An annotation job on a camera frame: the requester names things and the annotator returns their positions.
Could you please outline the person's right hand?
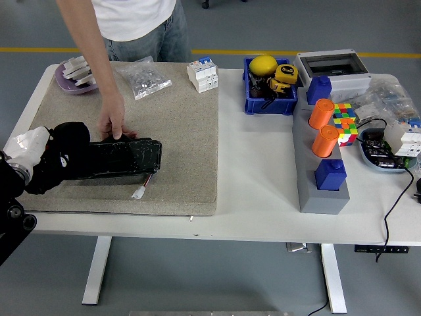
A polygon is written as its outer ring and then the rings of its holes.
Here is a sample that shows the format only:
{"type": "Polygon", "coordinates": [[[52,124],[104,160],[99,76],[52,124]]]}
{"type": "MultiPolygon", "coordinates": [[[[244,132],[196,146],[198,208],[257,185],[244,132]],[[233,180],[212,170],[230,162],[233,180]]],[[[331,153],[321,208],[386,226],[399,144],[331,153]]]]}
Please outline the person's right hand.
{"type": "Polygon", "coordinates": [[[120,93],[104,95],[97,127],[104,140],[112,136],[119,140],[122,135],[136,138],[137,132],[125,126],[125,103],[120,93]]]}

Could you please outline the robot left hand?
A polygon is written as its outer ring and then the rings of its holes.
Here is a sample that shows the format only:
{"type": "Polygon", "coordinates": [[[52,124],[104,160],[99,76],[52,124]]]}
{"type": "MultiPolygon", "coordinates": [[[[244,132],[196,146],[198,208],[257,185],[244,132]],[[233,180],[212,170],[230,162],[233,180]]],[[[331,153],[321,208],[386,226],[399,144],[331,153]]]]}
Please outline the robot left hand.
{"type": "Polygon", "coordinates": [[[4,148],[4,152],[10,157],[7,162],[32,173],[33,167],[41,160],[49,138],[49,130],[44,126],[11,138],[4,148]]]}

